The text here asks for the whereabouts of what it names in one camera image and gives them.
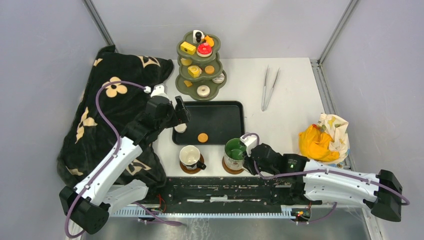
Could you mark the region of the white round cake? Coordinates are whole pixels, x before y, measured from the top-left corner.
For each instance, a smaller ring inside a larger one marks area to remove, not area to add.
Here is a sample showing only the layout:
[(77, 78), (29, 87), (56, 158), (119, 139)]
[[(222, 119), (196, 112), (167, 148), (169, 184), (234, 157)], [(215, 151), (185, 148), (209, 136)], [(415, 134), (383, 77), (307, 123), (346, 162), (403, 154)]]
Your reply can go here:
[(186, 123), (179, 124), (174, 127), (174, 130), (180, 134), (184, 133), (187, 130), (187, 124)]

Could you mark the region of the white glazed donut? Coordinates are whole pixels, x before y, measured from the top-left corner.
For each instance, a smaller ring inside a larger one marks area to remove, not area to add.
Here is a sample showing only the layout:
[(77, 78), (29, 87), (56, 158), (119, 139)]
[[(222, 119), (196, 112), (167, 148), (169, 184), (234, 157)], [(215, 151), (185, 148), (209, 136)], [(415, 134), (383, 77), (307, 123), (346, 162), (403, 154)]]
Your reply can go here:
[(200, 85), (197, 90), (196, 93), (199, 97), (201, 98), (206, 98), (210, 95), (211, 90), (207, 85)]
[(224, 80), (226, 79), (225, 74), (222, 72), (218, 77), (215, 77), (212, 79), (212, 81), (216, 84), (221, 84), (224, 82)]

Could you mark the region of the rectangular tan cracker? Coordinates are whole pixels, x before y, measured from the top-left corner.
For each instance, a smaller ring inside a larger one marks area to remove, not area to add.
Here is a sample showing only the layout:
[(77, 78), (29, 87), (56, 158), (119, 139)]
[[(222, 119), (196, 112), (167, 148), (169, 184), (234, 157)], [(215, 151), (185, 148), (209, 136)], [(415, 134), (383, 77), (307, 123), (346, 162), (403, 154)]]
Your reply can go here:
[(193, 86), (193, 83), (191, 81), (188, 81), (188, 80), (184, 80), (183, 83), (186, 85), (187, 88)]

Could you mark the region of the grey mug white inside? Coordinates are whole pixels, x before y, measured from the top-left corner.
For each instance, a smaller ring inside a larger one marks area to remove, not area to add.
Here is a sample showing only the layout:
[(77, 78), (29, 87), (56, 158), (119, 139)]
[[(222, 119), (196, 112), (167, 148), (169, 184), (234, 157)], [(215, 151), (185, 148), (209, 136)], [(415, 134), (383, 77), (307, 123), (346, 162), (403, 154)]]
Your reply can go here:
[(179, 152), (179, 162), (182, 162), (188, 169), (206, 169), (206, 164), (200, 162), (201, 152), (194, 145), (184, 146)]

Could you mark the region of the yellow swirl roll cake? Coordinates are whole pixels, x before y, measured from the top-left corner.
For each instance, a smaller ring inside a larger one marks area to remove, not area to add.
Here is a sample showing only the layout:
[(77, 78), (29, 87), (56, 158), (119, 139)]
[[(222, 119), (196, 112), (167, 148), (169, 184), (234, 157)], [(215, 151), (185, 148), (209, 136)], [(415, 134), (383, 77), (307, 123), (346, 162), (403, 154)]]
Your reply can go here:
[(195, 79), (202, 74), (203, 70), (198, 65), (190, 65), (187, 68), (187, 72), (192, 78)]

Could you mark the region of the yellow cream cupcake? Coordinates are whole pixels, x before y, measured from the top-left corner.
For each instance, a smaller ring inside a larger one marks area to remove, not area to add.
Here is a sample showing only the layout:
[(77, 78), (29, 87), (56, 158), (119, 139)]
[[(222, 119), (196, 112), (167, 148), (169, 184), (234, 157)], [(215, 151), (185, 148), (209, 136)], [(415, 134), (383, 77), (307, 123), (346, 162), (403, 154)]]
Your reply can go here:
[(193, 63), (191, 59), (187, 58), (180, 58), (180, 62), (183, 66), (190, 66)]

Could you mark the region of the steel tongs white handle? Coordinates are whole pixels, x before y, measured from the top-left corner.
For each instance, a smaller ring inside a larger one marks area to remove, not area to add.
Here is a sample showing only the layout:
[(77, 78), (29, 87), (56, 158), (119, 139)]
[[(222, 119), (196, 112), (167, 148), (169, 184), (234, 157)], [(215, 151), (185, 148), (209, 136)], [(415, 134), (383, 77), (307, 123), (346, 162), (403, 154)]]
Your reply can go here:
[(276, 84), (277, 84), (279, 77), (280, 77), (280, 72), (281, 72), (281, 69), (278, 68), (278, 70), (276, 71), (275, 78), (272, 82), (271, 87), (268, 87), (268, 78), (270, 76), (270, 67), (267, 66), (267, 68), (266, 68), (264, 79), (263, 79), (263, 85), (262, 85), (262, 96), (261, 96), (261, 107), (260, 107), (262, 112), (265, 112), (269, 107), (269, 104), (270, 104), (272, 95), (274, 93)]

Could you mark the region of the yellow layered cake slice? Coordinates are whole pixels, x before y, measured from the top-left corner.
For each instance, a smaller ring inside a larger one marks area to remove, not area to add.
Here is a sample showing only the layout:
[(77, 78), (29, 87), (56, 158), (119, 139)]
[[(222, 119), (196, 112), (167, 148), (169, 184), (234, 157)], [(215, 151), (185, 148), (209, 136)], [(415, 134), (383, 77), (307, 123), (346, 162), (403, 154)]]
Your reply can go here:
[(197, 47), (187, 41), (180, 44), (180, 50), (189, 55), (194, 55), (197, 52)]

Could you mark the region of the red glazed donut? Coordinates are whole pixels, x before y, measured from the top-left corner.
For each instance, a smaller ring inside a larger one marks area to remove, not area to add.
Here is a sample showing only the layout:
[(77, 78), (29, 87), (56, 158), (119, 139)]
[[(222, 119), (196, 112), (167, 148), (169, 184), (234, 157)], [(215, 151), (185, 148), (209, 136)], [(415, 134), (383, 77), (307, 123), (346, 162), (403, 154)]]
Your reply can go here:
[(196, 53), (202, 58), (207, 58), (213, 53), (213, 49), (207, 42), (204, 42), (197, 46)]

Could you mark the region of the orange fish-shaped pastry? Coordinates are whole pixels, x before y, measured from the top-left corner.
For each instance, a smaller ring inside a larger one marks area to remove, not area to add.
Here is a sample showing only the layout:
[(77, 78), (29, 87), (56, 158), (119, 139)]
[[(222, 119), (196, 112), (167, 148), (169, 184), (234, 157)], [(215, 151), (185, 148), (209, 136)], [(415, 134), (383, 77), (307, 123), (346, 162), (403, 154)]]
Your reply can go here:
[(209, 35), (206, 35), (203, 38), (203, 42), (208, 44), (211, 48), (215, 45), (214, 39), (212, 37), (210, 37)]

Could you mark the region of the white cake block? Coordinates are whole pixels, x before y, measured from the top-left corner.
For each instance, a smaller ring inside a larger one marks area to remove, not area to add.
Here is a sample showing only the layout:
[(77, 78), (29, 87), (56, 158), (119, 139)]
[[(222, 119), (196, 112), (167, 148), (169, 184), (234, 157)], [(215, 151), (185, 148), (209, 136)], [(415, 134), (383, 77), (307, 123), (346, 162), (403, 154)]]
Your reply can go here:
[(200, 44), (204, 41), (205, 34), (200, 30), (192, 31), (192, 41), (194, 44)]

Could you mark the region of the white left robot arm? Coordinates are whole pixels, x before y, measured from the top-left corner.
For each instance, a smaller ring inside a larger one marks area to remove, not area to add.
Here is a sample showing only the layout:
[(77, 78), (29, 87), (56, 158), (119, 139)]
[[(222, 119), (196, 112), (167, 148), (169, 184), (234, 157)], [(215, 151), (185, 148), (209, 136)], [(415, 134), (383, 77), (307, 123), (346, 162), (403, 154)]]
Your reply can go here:
[(158, 139), (164, 129), (186, 124), (191, 115), (180, 95), (174, 101), (169, 99), (163, 84), (154, 88), (129, 81), (150, 95), (144, 115), (131, 121), (122, 133), (103, 113), (99, 98), (108, 84), (96, 93), (95, 105), (101, 118), (109, 125), (116, 137), (116, 143), (97, 167), (75, 187), (65, 186), (59, 193), (63, 212), (66, 215), (64, 231), (69, 239), (84, 233), (95, 234), (107, 222), (110, 214), (140, 200), (149, 204), (156, 200), (155, 187), (135, 179), (130, 183), (109, 191), (126, 167), (141, 155), (151, 143)]

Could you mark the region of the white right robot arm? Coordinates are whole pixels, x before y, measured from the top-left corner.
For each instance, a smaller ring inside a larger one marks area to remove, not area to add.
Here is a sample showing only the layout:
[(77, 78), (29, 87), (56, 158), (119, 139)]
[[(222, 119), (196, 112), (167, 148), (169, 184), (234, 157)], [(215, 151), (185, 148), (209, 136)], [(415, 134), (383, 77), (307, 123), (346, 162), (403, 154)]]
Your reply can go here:
[(355, 205), (369, 209), (377, 218), (400, 222), (402, 208), (411, 203), (389, 170), (355, 172), (298, 154), (281, 154), (260, 143), (256, 133), (246, 133), (239, 140), (244, 168), (265, 180), (288, 179), (291, 183), (288, 196), (295, 204), (309, 200)]

